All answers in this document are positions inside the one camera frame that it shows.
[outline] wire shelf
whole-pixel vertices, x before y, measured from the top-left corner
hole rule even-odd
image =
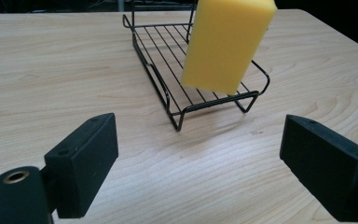
[[[235,95],[227,96],[181,85],[195,7],[196,1],[191,8],[189,22],[185,23],[135,25],[133,0],[131,21],[123,15],[123,25],[131,29],[132,44],[177,132],[182,129],[186,113],[202,108],[233,102],[243,113],[247,113],[269,86],[269,74],[255,61],[246,71]]]

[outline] dish rack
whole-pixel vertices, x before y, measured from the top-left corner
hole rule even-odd
[[[252,61],[235,95],[181,85],[196,7],[195,0],[191,5],[189,21],[184,23],[135,25],[137,6],[134,0],[131,2],[131,21],[123,15],[123,26],[131,29],[132,44],[177,132],[182,129],[185,114],[203,108],[233,102],[241,112],[247,113],[257,97],[266,91],[270,82],[269,74]]]

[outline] yellow block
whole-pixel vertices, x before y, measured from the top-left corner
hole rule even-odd
[[[273,0],[199,0],[182,84],[235,94],[276,10]]]

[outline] table surface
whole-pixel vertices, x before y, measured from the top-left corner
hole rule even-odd
[[[144,23],[189,13],[145,12]],[[117,116],[119,157],[87,215],[56,223],[337,223],[279,158],[286,114],[358,144],[358,44],[279,10],[255,60],[271,84],[251,111],[218,105],[176,132],[122,13],[0,15],[0,174],[43,156],[87,119]]]

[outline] black wire rack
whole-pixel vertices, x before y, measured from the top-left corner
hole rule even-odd
[[[180,80],[197,1],[190,8],[188,22],[152,25],[135,25],[134,0],[131,4],[131,21],[124,14],[123,25],[131,29],[132,44],[177,132],[182,129],[185,114],[189,112],[233,102],[241,112],[247,113],[257,97],[266,91],[269,74],[255,61],[246,71],[235,95],[182,86]]]

